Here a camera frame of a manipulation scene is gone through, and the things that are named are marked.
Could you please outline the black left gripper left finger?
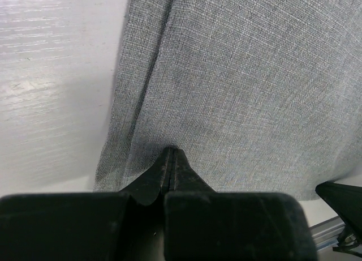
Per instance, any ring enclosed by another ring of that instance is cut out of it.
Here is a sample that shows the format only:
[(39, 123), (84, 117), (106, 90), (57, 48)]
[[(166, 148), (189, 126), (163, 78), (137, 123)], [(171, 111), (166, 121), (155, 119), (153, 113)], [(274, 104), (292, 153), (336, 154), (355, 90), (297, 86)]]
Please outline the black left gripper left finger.
[(119, 192), (1, 198), (2, 260), (164, 260), (163, 196), (173, 149)]

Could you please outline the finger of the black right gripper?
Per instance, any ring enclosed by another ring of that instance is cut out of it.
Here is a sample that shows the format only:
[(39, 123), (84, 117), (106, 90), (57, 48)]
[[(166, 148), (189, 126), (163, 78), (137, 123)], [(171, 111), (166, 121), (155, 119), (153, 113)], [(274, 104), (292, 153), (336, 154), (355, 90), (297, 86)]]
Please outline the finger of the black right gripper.
[(352, 230), (356, 238), (361, 238), (361, 187), (324, 182), (316, 186), (315, 191)]

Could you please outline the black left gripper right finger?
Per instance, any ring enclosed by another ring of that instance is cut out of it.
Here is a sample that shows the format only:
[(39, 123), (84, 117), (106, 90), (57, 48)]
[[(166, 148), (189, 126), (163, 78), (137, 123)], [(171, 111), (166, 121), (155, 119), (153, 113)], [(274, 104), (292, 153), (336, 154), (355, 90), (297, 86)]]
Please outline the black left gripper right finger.
[(317, 260), (301, 205), (278, 192), (217, 193), (170, 150), (166, 260)]

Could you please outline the grey cloth napkin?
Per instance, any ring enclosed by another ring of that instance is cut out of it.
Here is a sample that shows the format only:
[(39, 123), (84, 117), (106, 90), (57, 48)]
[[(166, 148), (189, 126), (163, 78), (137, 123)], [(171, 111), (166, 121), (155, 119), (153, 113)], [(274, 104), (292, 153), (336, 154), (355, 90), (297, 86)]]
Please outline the grey cloth napkin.
[(217, 191), (315, 199), (361, 163), (361, 0), (131, 0), (95, 190), (167, 146)]

